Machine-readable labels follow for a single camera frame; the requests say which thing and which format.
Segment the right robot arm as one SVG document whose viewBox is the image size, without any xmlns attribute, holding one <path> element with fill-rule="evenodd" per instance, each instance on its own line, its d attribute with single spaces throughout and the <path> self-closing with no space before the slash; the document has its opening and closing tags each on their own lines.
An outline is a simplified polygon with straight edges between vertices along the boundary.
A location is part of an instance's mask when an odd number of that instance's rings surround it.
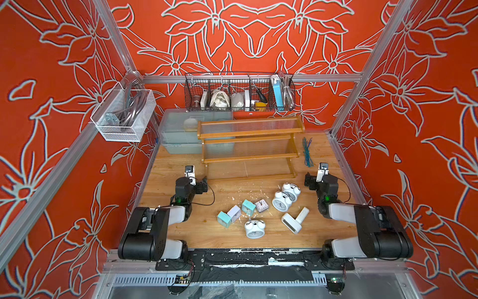
<svg viewBox="0 0 478 299">
<path fill-rule="evenodd" d="M 413 244 L 395 210 L 390 206 L 343 203 L 338 199 L 339 178 L 307 173 L 304 185 L 316 192 L 319 212 L 327 219 L 351 223 L 357 236 L 329 239 L 324 243 L 328 259 L 377 258 L 398 260 L 413 255 Z"/>
</svg>

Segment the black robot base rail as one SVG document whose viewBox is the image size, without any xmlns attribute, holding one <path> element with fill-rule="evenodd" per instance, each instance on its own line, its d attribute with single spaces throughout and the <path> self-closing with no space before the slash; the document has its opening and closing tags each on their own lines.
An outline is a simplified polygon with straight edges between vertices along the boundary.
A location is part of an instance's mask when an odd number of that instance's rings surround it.
<svg viewBox="0 0 478 299">
<path fill-rule="evenodd" d="M 321 250 L 194 249 L 182 260 L 163 259 L 155 270 L 192 272 L 194 283 L 315 284 L 343 279 L 355 270 L 351 259 L 322 260 Z"/>
</svg>

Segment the white square alarm clock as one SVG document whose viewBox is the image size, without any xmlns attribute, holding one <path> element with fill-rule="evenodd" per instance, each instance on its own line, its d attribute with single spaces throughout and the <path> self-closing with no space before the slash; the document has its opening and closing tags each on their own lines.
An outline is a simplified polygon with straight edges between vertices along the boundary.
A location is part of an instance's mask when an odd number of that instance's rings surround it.
<svg viewBox="0 0 478 299">
<path fill-rule="evenodd" d="M 227 215 L 230 217 L 231 222 L 235 223 L 241 217 L 241 209 L 234 205 L 228 212 Z"/>
</svg>

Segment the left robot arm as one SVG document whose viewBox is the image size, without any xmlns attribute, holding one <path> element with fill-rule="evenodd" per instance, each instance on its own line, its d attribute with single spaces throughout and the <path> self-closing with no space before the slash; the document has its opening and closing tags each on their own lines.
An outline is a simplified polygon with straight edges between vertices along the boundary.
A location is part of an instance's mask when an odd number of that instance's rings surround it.
<svg viewBox="0 0 478 299">
<path fill-rule="evenodd" d="M 118 246 L 124 260 L 184 260 L 187 242 L 168 238 L 169 226 L 185 222 L 192 213 L 194 196 L 208 192 L 207 178 L 182 177 L 176 180 L 176 193 L 170 205 L 135 208 Z"/>
</svg>

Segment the mint square alarm clock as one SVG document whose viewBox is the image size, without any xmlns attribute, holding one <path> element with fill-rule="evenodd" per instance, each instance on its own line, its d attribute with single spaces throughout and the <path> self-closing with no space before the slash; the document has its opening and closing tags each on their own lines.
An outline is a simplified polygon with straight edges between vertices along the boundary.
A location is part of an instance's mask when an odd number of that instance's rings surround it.
<svg viewBox="0 0 478 299">
<path fill-rule="evenodd" d="M 232 218 L 223 211 L 220 211 L 217 215 L 217 221 L 220 225 L 224 226 L 225 228 L 229 228 L 232 224 Z"/>
</svg>

